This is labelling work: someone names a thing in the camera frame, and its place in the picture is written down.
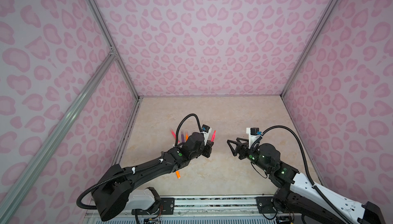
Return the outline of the pink highlighter pen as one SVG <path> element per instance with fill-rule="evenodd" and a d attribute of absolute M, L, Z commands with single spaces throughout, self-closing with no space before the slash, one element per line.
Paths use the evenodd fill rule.
<path fill-rule="evenodd" d="M 216 131 L 213 132 L 212 136 L 211 136 L 211 142 L 215 141 L 215 137 L 216 137 Z"/>
<path fill-rule="evenodd" d="M 176 139 L 176 142 L 179 142 L 177 134 L 171 129 L 171 133 L 173 135 L 173 137 Z"/>

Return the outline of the purple highlighter pen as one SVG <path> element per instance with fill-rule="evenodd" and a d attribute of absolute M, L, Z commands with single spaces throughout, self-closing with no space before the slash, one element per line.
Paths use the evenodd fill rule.
<path fill-rule="evenodd" d="M 186 142 L 185 134 L 184 134 L 183 131 L 181 131 L 181 141 L 182 141 L 182 143 L 185 143 L 185 142 Z"/>

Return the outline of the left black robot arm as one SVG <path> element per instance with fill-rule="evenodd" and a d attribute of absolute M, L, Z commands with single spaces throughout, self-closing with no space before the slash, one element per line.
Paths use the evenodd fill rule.
<path fill-rule="evenodd" d="M 214 142 L 205 139 L 205 133 L 193 133 L 188 140 L 151 161 L 122 168 L 111 166 L 92 190 L 92 197 L 103 222 L 120 214 L 130 202 L 132 192 L 141 185 L 164 174 L 174 173 L 200 156 L 209 158 Z"/>

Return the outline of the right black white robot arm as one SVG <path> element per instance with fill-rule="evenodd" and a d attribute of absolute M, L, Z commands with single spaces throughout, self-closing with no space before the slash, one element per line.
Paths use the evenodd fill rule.
<path fill-rule="evenodd" d="M 242 138 L 228 140 L 234 156 L 248 159 L 260 168 L 277 190 L 269 207 L 278 212 L 294 212 L 323 224 L 383 224 L 381 209 L 372 202 L 362 204 L 315 183 L 304 173 L 281 161 L 280 152 L 264 143 L 250 149 Z"/>

